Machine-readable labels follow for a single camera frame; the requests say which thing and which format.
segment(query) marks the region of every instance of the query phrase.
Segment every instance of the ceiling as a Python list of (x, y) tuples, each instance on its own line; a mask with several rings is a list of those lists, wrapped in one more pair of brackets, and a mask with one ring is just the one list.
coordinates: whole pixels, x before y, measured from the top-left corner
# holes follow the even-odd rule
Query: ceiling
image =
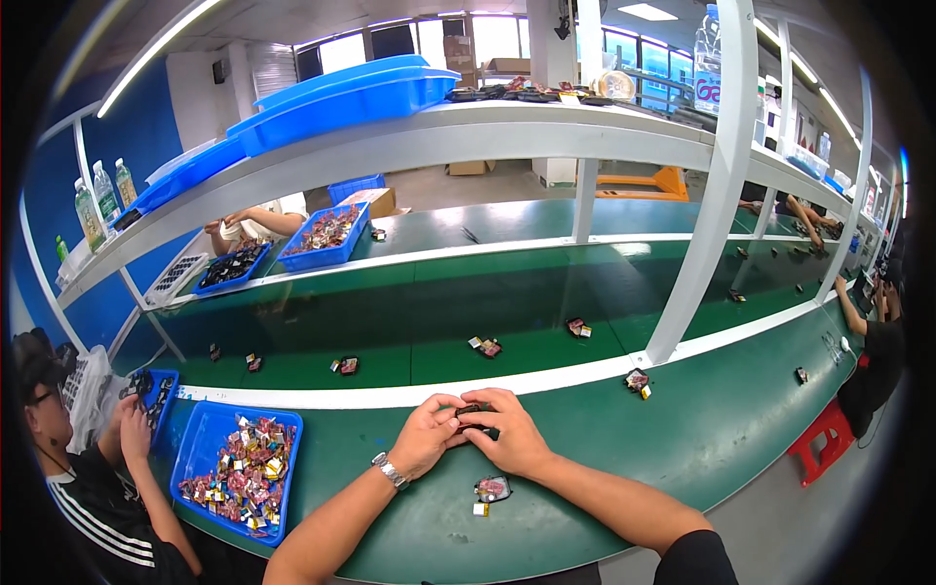
[[(94, 48), (82, 73), (125, 65), (169, 20), (192, 2), (125, 1), (126, 8), (104, 35), (106, 41)], [(373, 22), (440, 11), (464, 9), (523, 14), (527, 1), (556, 0), (224, 0), (190, 24), (182, 35), (168, 44), (165, 52), (215, 51), (237, 39), (299, 44)], [(676, 21), (646, 21), (617, 10), (637, 2), (639, 0), (608, 0), (602, 22), (662, 39), (678, 49), (692, 49), (695, 29), (705, 16), (705, 0), (647, 0), (648, 4), (679, 17)], [(836, 97), (845, 116), (855, 126), (860, 126), (861, 92), (856, 75), (856, 53), (820, 3), (815, 0), (754, 0), (753, 3), (757, 16), (775, 30), (774, 19), (777, 16), (783, 16), (791, 23), (790, 36), (797, 52)], [(774, 66), (776, 72), (772, 74), (779, 78), (779, 63), (771, 63), (769, 57), (765, 60), (762, 56), (762, 73)], [(821, 102), (821, 111), (814, 113), (823, 124), (841, 126), (825, 100), (818, 101)], [(895, 154), (898, 149), (894, 133), (885, 123), (883, 112), (878, 110), (876, 113), (875, 142)]]

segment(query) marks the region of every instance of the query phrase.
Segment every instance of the black shirt with white stripes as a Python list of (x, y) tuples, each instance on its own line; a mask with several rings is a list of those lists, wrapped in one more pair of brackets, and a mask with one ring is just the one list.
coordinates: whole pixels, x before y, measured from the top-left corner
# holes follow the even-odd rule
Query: black shirt with white stripes
[(114, 472), (97, 445), (69, 453), (68, 461), (70, 473), (46, 481), (101, 577), (115, 585), (197, 583), (179, 550), (156, 536), (136, 488)]

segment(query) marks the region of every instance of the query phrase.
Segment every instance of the red plastic stool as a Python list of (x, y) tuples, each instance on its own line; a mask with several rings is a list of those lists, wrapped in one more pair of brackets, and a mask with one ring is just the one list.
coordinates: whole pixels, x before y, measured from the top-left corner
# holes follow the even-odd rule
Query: red plastic stool
[[(816, 463), (812, 455), (810, 443), (819, 435), (826, 436), (826, 446), (819, 452), (819, 462)], [(810, 427), (786, 450), (786, 454), (793, 456), (797, 453), (803, 459), (806, 467), (806, 478), (799, 485), (806, 487), (826, 472), (848, 447), (855, 442), (848, 420), (839, 408), (839, 399), (833, 399), (822, 414), (814, 420)]]

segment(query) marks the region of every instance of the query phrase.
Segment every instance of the blue wall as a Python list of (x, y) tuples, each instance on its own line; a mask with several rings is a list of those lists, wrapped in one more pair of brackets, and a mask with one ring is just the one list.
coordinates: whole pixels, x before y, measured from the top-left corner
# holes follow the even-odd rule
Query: blue wall
[[(114, 72), (104, 72), (82, 80), (66, 93), (53, 109), (65, 114), (100, 99)], [(130, 83), (103, 119), (82, 120), (88, 164), (100, 159), (113, 180), (114, 161), (122, 157), (133, 173), (137, 192), (146, 188), (145, 179), (160, 165), (182, 153), (175, 116), (169, 98), (166, 62), (149, 63)], [(55, 254), (55, 237), (61, 235), (69, 247), (83, 237), (75, 214), (74, 182), (80, 176), (75, 144), (69, 130), (60, 132), (37, 151), (27, 171), (23, 187), (26, 214), (33, 232), (39, 260), (49, 282), (54, 283), (60, 265)], [(159, 273), (195, 236), (197, 229), (131, 262), (127, 269), (144, 292)], [(29, 257), (17, 251), (14, 271), (22, 289), (26, 308), (38, 326), (46, 328), (54, 343), (65, 341), (51, 309), (38, 288)], [(51, 285), (57, 293), (58, 287)], [(109, 346), (133, 310), (134, 302), (117, 274), (112, 274), (82, 295), (66, 309), (66, 317), (86, 346)]]

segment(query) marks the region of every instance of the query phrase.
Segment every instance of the black t-shirt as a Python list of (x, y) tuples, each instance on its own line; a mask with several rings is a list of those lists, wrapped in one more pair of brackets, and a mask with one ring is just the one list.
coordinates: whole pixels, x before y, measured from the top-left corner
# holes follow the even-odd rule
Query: black t-shirt
[(868, 431), (874, 411), (884, 406), (903, 371), (903, 327), (900, 318), (886, 323), (868, 321), (865, 349), (855, 373), (839, 390), (839, 408), (852, 434)]
[(156, 536), (137, 490), (114, 472), (97, 445), (69, 453), (68, 461), (70, 474), (46, 482), (101, 577), (115, 585), (197, 583), (179, 550)]
[(653, 585), (738, 585), (722, 538), (711, 530), (685, 534), (666, 551)]

